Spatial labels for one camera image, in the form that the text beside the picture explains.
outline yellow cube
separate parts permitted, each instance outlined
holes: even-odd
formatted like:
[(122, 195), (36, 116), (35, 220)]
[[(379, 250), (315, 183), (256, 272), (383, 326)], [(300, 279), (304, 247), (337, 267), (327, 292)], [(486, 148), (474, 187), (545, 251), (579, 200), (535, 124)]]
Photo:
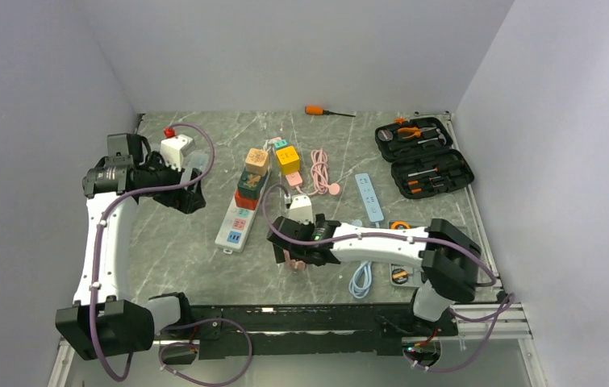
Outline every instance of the yellow cube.
[(269, 153), (261, 149), (250, 149), (247, 154), (247, 160), (244, 161), (244, 167), (247, 169), (247, 172), (266, 176), (266, 173), (269, 171)]
[(278, 159), (278, 167), (280, 167), (283, 175), (289, 175), (299, 171), (299, 155), (294, 150), (293, 146), (278, 149), (276, 151)]

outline red cube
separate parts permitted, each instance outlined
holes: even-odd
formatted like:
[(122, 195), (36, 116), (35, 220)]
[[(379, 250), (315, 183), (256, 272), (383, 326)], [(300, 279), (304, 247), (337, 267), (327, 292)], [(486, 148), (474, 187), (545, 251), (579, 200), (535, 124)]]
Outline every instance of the red cube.
[(236, 189), (235, 194), (236, 206), (239, 208), (246, 208), (247, 210), (255, 211), (257, 210), (257, 203), (259, 202), (259, 198), (257, 199), (247, 199), (240, 196), (238, 190)]

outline white cord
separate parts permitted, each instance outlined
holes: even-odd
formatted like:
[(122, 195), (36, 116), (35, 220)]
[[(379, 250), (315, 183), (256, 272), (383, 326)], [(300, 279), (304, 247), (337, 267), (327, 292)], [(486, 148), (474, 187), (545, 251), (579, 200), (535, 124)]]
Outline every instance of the white cord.
[[(375, 223), (376, 228), (380, 228), (380, 223)], [(361, 262), (359, 268), (354, 272), (352, 279), (349, 281), (349, 292), (354, 296), (355, 299), (361, 300), (365, 298), (370, 291), (370, 284), (373, 283), (373, 272), (371, 271), (371, 265), (373, 262), (365, 260)], [(364, 284), (359, 286), (357, 283), (364, 276)]]

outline table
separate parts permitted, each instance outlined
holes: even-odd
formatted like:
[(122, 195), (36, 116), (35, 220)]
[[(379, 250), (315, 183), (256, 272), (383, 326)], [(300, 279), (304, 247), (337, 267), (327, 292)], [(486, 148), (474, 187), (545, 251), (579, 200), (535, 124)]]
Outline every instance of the table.
[[(150, 198), (141, 198), (131, 233), (129, 281), (132, 301), (174, 291), (185, 292), (190, 304), (256, 305), (347, 302), (409, 302), (412, 291), (390, 284), (389, 265), (373, 265), (373, 285), (369, 295), (355, 299), (348, 283), (358, 264), (309, 266), (294, 273), (276, 265), (273, 248), (265, 239), (268, 227), (259, 215), (241, 253), (225, 254), (214, 245), (219, 225), (236, 190), (250, 148), (260, 148), (267, 139), (280, 136), (293, 144), (302, 159), (302, 177), (311, 191), (310, 152), (323, 148), (328, 154), (330, 182), (342, 187), (338, 197), (311, 198), (314, 212), (326, 218), (351, 222), (360, 219), (372, 227), (358, 193), (354, 175), (368, 173), (386, 220), (404, 219), (428, 225), (433, 218), (444, 218), (483, 246), (482, 224), (473, 211), (472, 191), (462, 189), (434, 198), (404, 198), (390, 176), (390, 163), (384, 161), (373, 139), (377, 127), (408, 112), (356, 112), (352, 119), (341, 116), (309, 116), (303, 111), (271, 112), (167, 112), (148, 113), (139, 133), (152, 144), (164, 139), (163, 130), (171, 123), (195, 123), (203, 127), (216, 145), (214, 168), (204, 181), (206, 207), (185, 215), (163, 207)], [(438, 114), (451, 129), (449, 117)], [(207, 150), (203, 138), (193, 129), (178, 128), (195, 138), (197, 149)], [(269, 183), (284, 182), (278, 176), (276, 161)], [(274, 194), (269, 216), (283, 213), (282, 200)], [(489, 247), (483, 246), (485, 261), (493, 267)], [(495, 302), (498, 288), (478, 289), (476, 301)]]

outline black tool case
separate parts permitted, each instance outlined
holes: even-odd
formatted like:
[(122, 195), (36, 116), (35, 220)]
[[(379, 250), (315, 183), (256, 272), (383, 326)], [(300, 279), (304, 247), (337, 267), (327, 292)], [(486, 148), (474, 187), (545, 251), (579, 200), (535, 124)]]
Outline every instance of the black tool case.
[[(436, 129), (422, 131), (420, 137), (405, 140), (403, 134), (398, 133), (403, 127)], [(429, 139), (433, 140), (419, 144), (419, 141)], [(379, 127), (375, 130), (375, 142), (382, 158), (392, 162), (392, 178), (405, 198), (422, 199), (453, 192), (475, 180), (463, 155), (451, 149), (453, 139), (439, 119), (410, 119)]]
[[(398, 130), (403, 127), (436, 127), (436, 130), (424, 131), (421, 136), (411, 141), (402, 140), (403, 134), (398, 133)], [(384, 140), (382, 136), (384, 131), (390, 133), (391, 139)], [(424, 154), (426, 152), (437, 151), (440, 149), (450, 149), (453, 144), (453, 139), (447, 132), (439, 119), (427, 117), (421, 119), (410, 119), (400, 123), (391, 123), (384, 127), (379, 127), (375, 130), (375, 142), (380, 149), (382, 158), (390, 163), (395, 160), (403, 159), (410, 156)]]

